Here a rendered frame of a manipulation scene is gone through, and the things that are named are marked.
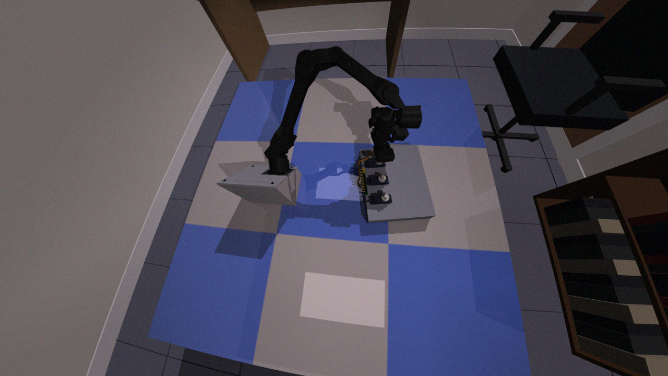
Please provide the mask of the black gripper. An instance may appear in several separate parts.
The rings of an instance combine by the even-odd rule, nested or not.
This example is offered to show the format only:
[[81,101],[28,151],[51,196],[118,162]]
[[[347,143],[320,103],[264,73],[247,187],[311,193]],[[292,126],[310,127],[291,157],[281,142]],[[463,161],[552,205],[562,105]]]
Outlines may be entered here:
[[376,161],[387,162],[393,161],[395,159],[395,154],[393,148],[390,148],[391,134],[393,134],[393,128],[390,131],[380,131],[376,128],[376,119],[369,119],[369,127],[372,128],[371,139],[374,142],[374,152],[376,156]]

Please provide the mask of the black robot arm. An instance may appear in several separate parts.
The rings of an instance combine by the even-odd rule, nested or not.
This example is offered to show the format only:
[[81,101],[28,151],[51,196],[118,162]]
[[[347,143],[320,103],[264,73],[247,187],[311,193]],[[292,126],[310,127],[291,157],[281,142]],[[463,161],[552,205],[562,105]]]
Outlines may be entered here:
[[[344,52],[341,47],[333,46],[328,49],[302,50],[299,52],[294,67],[294,86],[287,103],[281,126],[276,130],[270,140],[270,147],[264,152],[269,159],[270,174],[285,174],[289,168],[289,159],[286,153],[294,147],[297,138],[294,135],[299,112],[301,110],[307,90],[320,71],[326,71],[330,67],[339,66],[352,78],[357,79],[367,87],[370,93],[382,105],[371,109],[371,118],[376,119],[376,128],[386,132],[393,128],[393,136],[390,143],[395,140],[404,141],[409,135],[408,128],[419,128],[422,122],[420,105],[405,105],[399,97],[399,88],[388,79],[374,75],[369,69],[354,60],[353,57]],[[398,110],[394,110],[398,109]],[[396,121],[395,121],[396,118]]]

